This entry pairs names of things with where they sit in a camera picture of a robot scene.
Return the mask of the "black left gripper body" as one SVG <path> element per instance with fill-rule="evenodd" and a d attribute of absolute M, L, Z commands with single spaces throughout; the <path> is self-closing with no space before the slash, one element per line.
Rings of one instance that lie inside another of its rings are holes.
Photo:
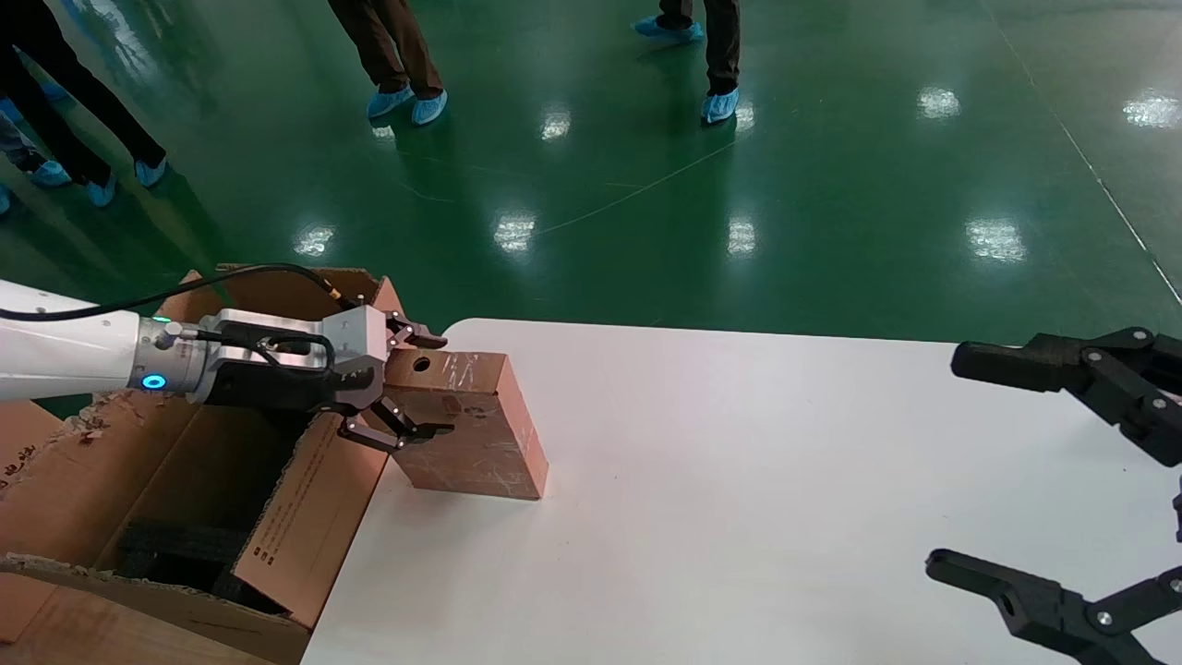
<path fill-rule="evenodd" d="M 199 382 L 199 403 L 351 417 L 379 400 L 385 369 L 385 363 L 374 357 L 335 361 L 326 371 L 277 367 L 264 359 L 217 358 Z"/>

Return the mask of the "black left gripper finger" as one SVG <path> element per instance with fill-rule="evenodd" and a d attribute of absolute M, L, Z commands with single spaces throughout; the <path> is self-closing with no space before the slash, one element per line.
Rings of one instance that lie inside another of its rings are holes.
<path fill-rule="evenodd" d="M 448 344 L 448 338 L 435 335 L 427 328 L 426 324 L 405 319 L 401 312 L 384 312 L 384 317 L 388 352 L 392 352 L 395 348 L 405 348 L 405 346 L 439 350 L 444 348 Z"/>
<path fill-rule="evenodd" d="M 383 429 L 371 428 L 364 413 L 346 413 L 338 428 L 339 437 L 383 454 L 397 454 L 408 445 L 418 445 L 455 430 L 454 425 L 443 422 L 413 420 L 389 397 L 376 400 L 368 413 L 379 420 Z"/>

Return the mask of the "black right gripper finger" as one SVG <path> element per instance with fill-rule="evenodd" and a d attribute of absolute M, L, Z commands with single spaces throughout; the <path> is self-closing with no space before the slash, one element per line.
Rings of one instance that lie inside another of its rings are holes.
<path fill-rule="evenodd" d="M 1018 640 L 1050 648 L 1078 664 L 1156 664 L 1134 635 L 1178 612 L 1181 569 L 1165 571 L 1099 600 L 1087 600 L 1050 578 L 950 549 L 931 550 L 927 575 L 988 599 Z"/>
<path fill-rule="evenodd" d="M 1181 463 L 1181 343 L 1141 327 L 1098 338 L 1039 333 L 1022 346 L 957 345 L 952 373 L 970 382 L 1067 392 L 1164 467 Z"/>

